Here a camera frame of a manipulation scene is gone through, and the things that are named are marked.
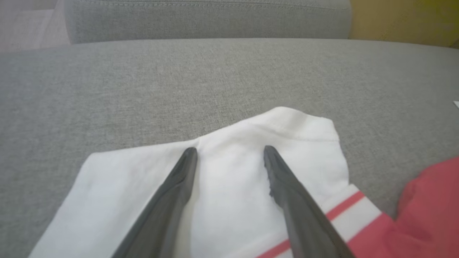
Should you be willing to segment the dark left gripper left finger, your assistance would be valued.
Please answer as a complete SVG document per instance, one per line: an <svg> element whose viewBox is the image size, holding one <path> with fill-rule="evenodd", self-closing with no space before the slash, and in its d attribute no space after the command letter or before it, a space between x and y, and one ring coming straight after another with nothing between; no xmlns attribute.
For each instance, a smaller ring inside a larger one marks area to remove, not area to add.
<svg viewBox="0 0 459 258"><path fill-rule="evenodd" d="M182 212L193 191L197 162L197 149L185 149L111 258L172 258Z"/></svg>

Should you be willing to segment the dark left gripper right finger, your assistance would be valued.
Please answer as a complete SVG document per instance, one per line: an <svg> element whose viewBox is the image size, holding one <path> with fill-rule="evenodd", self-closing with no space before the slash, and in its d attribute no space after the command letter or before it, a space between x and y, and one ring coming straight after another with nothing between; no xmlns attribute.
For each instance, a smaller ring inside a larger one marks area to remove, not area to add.
<svg viewBox="0 0 459 258"><path fill-rule="evenodd" d="M282 208L294 258L355 258L273 146L264 147L270 195Z"/></svg>

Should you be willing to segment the red white-sleeved shirt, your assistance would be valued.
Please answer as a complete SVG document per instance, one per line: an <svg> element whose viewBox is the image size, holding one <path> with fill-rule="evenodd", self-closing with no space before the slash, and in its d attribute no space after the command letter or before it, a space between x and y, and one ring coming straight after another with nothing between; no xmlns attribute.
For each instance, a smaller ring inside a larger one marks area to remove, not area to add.
<svg viewBox="0 0 459 258"><path fill-rule="evenodd" d="M111 258L190 147L198 162L172 258L293 258L267 145L355 258L459 258L459 157L407 183L393 220L350 183L333 122L287 107L185 142L91 154L29 258Z"/></svg>

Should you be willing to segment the grey sofa seat cushion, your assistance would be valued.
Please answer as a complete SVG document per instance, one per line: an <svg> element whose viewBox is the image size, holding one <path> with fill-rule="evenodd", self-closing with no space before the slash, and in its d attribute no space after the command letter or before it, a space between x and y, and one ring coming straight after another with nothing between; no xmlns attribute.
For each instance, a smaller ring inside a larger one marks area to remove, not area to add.
<svg viewBox="0 0 459 258"><path fill-rule="evenodd" d="M0 258L26 258L93 152L193 139L285 106L331 119L396 214L459 156L459 50L345 39L175 39L0 53Z"/></svg>

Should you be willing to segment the grey sofa back cushion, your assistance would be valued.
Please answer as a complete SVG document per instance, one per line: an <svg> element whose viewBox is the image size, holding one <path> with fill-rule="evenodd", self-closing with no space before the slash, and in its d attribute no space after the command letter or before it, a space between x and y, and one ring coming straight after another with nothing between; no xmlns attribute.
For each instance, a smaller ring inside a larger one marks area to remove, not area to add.
<svg viewBox="0 0 459 258"><path fill-rule="evenodd" d="M70 42L347 39L350 0L65 0Z"/></svg>

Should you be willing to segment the yellow cushion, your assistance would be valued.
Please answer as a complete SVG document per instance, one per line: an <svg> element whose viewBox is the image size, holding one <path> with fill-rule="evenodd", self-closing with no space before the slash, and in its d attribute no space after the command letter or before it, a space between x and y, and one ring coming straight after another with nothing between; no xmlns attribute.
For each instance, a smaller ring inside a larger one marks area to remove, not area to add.
<svg viewBox="0 0 459 258"><path fill-rule="evenodd" d="M350 0L351 39L459 49L459 0Z"/></svg>

